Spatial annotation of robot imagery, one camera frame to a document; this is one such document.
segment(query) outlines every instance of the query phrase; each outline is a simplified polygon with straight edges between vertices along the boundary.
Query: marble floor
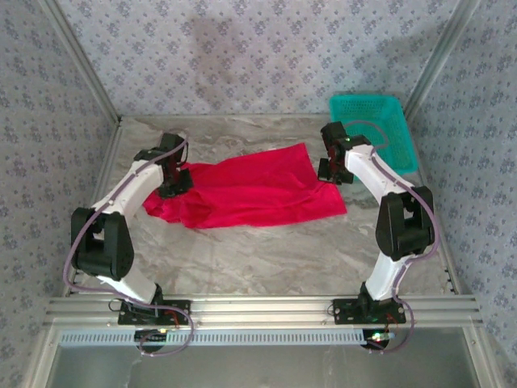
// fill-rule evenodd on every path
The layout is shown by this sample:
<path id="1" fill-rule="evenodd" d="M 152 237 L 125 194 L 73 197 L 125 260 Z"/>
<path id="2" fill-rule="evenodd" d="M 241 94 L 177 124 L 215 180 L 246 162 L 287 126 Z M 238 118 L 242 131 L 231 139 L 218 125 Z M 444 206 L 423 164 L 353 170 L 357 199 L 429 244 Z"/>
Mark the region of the marble floor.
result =
<path id="1" fill-rule="evenodd" d="M 107 189 L 124 176 L 139 150 L 159 143 L 163 131 L 188 133 L 189 162 L 215 163 L 304 142 L 317 168 L 326 156 L 319 130 L 327 121 L 326 116 L 126 117 Z M 406 178 L 418 183 L 416 174 Z M 339 189 L 346 216 L 290 226 L 189 230 L 141 208 L 130 225 L 135 265 L 165 293 L 356 294 L 379 253 L 378 205 L 360 182 Z M 414 265 L 401 294 L 448 292 L 444 263 L 440 254 Z"/>

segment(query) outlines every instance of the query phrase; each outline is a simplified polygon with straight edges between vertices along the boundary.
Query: black mounting plate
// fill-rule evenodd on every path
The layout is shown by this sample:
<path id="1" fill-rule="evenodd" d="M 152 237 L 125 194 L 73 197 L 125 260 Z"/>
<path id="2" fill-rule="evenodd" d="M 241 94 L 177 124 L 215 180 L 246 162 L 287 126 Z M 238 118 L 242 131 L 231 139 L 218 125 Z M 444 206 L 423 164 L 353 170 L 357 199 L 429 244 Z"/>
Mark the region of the black mounting plate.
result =
<path id="1" fill-rule="evenodd" d="M 358 299 L 334 299 L 332 301 L 332 315 L 336 325 L 356 325 L 356 324 L 394 324 L 389 318 L 393 317 L 397 323 L 406 323 L 406 313 L 404 306 L 396 303 L 393 299 L 377 302 L 370 309 L 368 315 L 364 314 L 363 309 L 358 303 Z"/>
<path id="2" fill-rule="evenodd" d="M 184 310 L 187 314 L 191 313 L 191 301 L 188 300 L 171 300 L 163 301 L 163 305 L 177 307 Z M 119 312 L 119 325 L 135 326 L 135 325 L 153 325 L 153 326 L 175 326 L 174 314 L 170 310 L 159 310 L 158 316 L 146 314 L 134 306 L 130 306 L 126 302 L 122 302 Z M 179 326 L 188 326 L 187 318 L 179 313 L 175 313 Z"/>

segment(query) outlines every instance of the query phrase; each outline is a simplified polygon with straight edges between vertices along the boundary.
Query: red cloth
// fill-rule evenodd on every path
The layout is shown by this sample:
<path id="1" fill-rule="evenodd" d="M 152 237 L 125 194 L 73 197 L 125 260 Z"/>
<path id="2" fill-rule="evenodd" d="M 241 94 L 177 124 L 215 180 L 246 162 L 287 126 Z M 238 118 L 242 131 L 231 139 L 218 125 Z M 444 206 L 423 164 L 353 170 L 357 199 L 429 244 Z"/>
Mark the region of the red cloth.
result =
<path id="1" fill-rule="evenodd" d="M 277 226 L 345 214 L 338 188 L 317 180 L 305 144 L 188 165 L 194 187 L 163 200 L 153 192 L 147 213 L 187 228 Z"/>

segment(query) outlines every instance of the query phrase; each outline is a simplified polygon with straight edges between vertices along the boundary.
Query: wall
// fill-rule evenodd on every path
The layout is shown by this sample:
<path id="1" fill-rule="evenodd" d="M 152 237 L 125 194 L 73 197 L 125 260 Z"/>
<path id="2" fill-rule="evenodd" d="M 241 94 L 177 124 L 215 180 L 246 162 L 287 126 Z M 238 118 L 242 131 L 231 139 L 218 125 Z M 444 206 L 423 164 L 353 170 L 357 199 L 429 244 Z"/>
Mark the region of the wall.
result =
<path id="1" fill-rule="evenodd" d="M 0 2 L 0 386 L 18 386 L 112 124 L 36 0 Z"/>
<path id="2" fill-rule="evenodd" d="M 489 0 L 412 124 L 457 271 L 517 386 L 517 5 Z"/>
<path id="3" fill-rule="evenodd" d="M 457 0 L 60 0 L 121 115 L 404 103 Z"/>

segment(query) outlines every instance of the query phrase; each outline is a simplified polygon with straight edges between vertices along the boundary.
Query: teal basket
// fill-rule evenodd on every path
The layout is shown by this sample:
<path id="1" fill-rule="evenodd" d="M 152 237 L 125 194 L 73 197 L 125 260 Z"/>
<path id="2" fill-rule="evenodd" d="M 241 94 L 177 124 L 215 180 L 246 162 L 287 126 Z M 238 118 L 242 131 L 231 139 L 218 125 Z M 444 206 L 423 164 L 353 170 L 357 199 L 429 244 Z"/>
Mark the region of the teal basket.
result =
<path id="1" fill-rule="evenodd" d="M 398 99 L 391 95 L 335 95 L 330 98 L 330 119 L 343 124 L 354 120 L 379 125 L 389 139 L 389 146 L 379 156 L 399 175 L 418 169 L 417 157 L 407 128 L 406 118 Z M 346 129 L 351 136 L 364 135 L 374 146 L 384 143 L 382 135 L 372 126 L 354 124 Z"/>

